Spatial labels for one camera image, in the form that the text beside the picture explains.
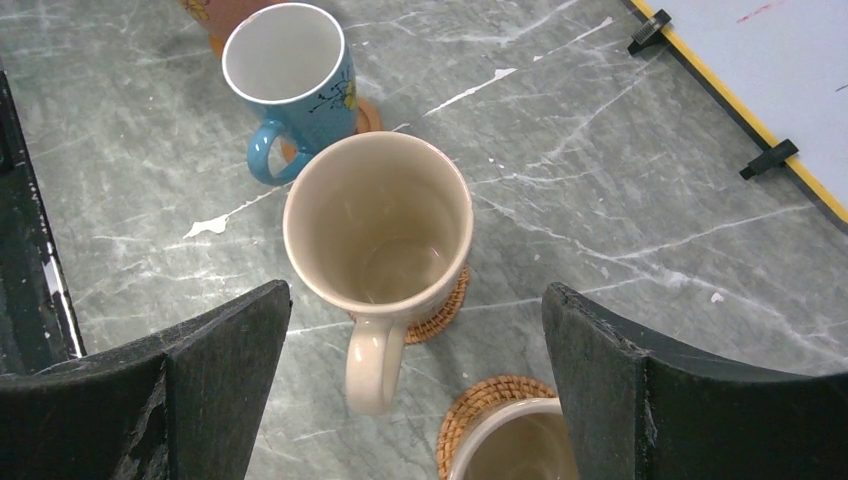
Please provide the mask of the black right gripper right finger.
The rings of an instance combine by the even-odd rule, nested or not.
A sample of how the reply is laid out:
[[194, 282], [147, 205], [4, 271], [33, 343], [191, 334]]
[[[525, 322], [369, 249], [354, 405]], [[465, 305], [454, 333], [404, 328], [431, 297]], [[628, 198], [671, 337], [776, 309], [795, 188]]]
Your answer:
[[847, 376], [730, 360], [553, 283], [542, 323], [583, 479], [843, 479]]

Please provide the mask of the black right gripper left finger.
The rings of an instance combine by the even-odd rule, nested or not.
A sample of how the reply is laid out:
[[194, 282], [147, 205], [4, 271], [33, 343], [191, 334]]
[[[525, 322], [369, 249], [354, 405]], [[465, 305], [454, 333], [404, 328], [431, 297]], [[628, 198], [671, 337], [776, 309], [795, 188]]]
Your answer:
[[1, 379], [5, 479], [241, 479], [291, 316], [269, 281], [122, 346]]

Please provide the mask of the cream seahorse mug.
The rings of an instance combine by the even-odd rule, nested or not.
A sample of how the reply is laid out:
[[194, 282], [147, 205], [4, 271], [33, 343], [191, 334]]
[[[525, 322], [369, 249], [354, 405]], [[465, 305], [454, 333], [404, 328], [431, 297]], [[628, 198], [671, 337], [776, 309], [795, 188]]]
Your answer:
[[460, 437], [447, 477], [577, 480], [578, 467], [560, 401], [510, 401], [476, 415]]

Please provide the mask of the woven rattan coaster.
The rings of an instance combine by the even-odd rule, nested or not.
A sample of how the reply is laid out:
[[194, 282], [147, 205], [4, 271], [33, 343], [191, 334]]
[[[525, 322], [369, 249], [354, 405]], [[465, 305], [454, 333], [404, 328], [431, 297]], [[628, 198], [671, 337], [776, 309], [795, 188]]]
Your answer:
[[445, 414], [437, 436], [436, 465], [439, 478], [448, 479], [453, 457], [475, 420], [481, 420], [484, 415], [510, 403], [556, 397], [555, 389], [548, 384], [520, 375], [498, 375], [467, 389]]
[[363, 305], [344, 311], [355, 323], [351, 347], [386, 347], [400, 353], [406, 345], [425, 342], [440, 334], [456, 317], [466, 296], [471, 269], [465, 262], [450, 292], [446, 283], [432, 285], [420, 294], [399, 302]]

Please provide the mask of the cream coral pattern mug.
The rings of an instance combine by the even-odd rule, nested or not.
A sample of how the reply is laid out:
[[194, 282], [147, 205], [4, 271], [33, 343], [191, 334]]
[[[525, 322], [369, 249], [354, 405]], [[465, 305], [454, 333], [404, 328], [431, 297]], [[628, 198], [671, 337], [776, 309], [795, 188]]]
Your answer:
[[408, 329], [436, 316], [457, 287], [474, 228], [458, 167], [424, 140], [377, 131], [318, 154], [293, 183], [283, 239], [302, 282], [354, 320], [349, 407], [386, 413]]

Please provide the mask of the light wooden coaster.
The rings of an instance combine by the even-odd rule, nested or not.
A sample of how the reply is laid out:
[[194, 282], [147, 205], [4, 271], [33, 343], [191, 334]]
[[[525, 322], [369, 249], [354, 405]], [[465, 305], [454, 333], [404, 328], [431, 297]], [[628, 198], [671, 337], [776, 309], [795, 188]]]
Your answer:
[[218, 38], [212, 34], [208, 35], [208, 44], [212, 52], [218, 59], [221, 59], [223, 56], [223, 50], [226, 44], [225, 39]]
[[[376, 107], [372, 105], [366, 98], [358, 98], [358, 117], [356, 122], [355, 134], [362, 134], [372, 131], [382, 131], [383, 123]], [[297, 150], [292, 145], [281, 143], [281, 153], [287, 163], [291, 163], [297, 154]]]

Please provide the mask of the teal blue mug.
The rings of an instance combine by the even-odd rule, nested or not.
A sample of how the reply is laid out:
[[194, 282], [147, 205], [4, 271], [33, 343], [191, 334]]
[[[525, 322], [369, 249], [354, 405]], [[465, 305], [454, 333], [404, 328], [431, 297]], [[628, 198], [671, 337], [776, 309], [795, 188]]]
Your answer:
[[261, 183], [281, 186], [356, 130], [355, 67], [339, 22], [307, 3], [265, 7], [226, 41], [222, 72], [260, 125], [246, 162]]

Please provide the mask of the orange floral mug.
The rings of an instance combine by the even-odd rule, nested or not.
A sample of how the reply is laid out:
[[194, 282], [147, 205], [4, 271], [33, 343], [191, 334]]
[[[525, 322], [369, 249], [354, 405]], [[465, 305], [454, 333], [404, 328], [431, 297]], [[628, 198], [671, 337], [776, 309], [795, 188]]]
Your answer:
[[179, 0], [178, 4], [210, 36], [226, 40], [233, 30], [257, 11], [278, 0]]

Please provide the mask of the black whiteboard stand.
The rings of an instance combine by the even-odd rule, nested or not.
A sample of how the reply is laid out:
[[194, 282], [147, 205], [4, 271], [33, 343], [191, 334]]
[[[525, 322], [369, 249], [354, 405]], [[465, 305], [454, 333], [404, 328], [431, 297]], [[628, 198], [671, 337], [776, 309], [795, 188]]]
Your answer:
[[[662, 31], [671, 20], [671, 16], [664, 9], [648, 16], [645, 22], [631, 35], [632, 41], [627, 47], [628, 53], [634, 56], [664, 40], [665, 36]], [[739, 171], [739, 175], [744, 180], [750, 180], [752, 177], [761, 175], [774, 167], [784, 165], [790, 157], [797, 153], [798, 147], [791, 140], [785, 139], [775, 146], [768, 149], [764, 148], [759, 156]]]

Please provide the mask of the yellow framed whiteboard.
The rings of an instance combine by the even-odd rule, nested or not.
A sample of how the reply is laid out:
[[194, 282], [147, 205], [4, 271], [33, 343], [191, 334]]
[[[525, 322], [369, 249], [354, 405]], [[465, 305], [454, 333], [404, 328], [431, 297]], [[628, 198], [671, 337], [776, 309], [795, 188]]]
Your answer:
[[633, 6], [644, 19], [660, 9], [671, 16], [662, 31], [665, 40], [747, 129], [761, 153], [785, 139], [798, 147], [772, 169], [789, 169], [845, 226], [846, 2], [636, 1]]

